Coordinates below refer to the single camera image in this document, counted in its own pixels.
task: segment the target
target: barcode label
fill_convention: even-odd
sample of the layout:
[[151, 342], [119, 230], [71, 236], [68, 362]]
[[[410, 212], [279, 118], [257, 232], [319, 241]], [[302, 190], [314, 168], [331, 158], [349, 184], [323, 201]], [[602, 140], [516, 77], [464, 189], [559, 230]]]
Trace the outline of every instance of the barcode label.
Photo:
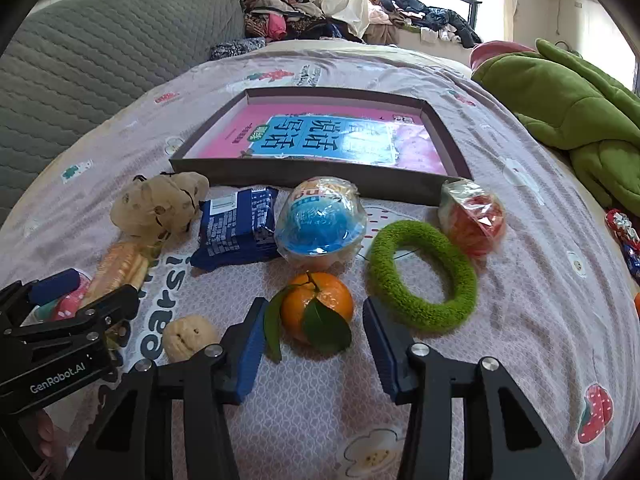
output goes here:
[[238, 192], [233, 195], [214, 198], [209, 203], [209, 215], [217, 215], [226, 211], [232, 211], [238, 207]]

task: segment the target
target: green fuzzy ring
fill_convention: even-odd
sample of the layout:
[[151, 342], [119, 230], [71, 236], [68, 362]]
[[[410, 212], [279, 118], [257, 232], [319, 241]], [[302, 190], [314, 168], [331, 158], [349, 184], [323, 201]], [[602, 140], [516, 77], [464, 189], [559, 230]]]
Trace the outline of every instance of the green fuzzy ring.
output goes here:
[[[453, 298], [434, 304], [414, 296], [402, 284], [394, 253], [418, 247], [436, 256], [453, 278]], [[370, 267], [375, 285], [410, 325], [428, 332], [445, 332], [460, 325], [476, 306], [478, 284], [468, 258], [435, 227], [415, 220], [389, 224], [374, 238]]]

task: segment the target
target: metal screw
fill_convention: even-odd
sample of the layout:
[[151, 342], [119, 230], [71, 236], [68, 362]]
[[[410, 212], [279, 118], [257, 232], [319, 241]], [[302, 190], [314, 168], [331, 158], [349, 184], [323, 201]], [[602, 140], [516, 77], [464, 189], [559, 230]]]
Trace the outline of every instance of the metal screw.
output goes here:
[[495, 372], [498, 368], [500, 368], [500, 363], [493, 357], [485, 357], [484, 359], [482, 359], [482, 368], [485, 368], [490, 372]]
[[149, 359], [140, 359], [134, 366], [137, 371], [146, 372], [151, 368], [151, 361]]
[[424, 343], [414, 343], [411, 345], [411, 353], [419, 357], [429, 355], [429, 347]]
[[222, 355], [222, 346], [220, 345], [209, 345], [204, 349], [204, 353], [207, 357], [219, 357]]

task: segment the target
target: quilted headboard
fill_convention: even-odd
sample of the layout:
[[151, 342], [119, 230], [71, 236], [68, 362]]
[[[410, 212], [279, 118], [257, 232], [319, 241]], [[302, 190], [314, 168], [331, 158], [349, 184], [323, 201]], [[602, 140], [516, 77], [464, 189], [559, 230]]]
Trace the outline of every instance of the quilted headboard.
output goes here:
[[28, 16], [0, 57], [0, 225], [79, 137], [238, 38], [239, 0], [62, 0]]

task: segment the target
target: orange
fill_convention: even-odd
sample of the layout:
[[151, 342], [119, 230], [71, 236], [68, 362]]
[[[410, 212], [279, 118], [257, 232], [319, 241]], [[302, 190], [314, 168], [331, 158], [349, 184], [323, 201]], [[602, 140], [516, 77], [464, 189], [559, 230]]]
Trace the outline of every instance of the orange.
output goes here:
[[343, 282], [326, 272], [312, 272], [311, 277], [318, 284], [320, 292], [316, 294], [316, 288], [313, 283], [309, 282], [308, 276], [300, 274], [291, 280], [289, 284], [299, 285], [300, 283], [306, 283], [306, 285], [292, 289], [282, 301], [282, 306], [280, 307], [280, 319], [285, 330], [304, 343], [308, 341], [305, 333], [302, 332], [302, 317], [305, 307], [314, 297], [317, 296], [322, 304], [335, 310], [347, 323], [353, 317], [353, 298]]

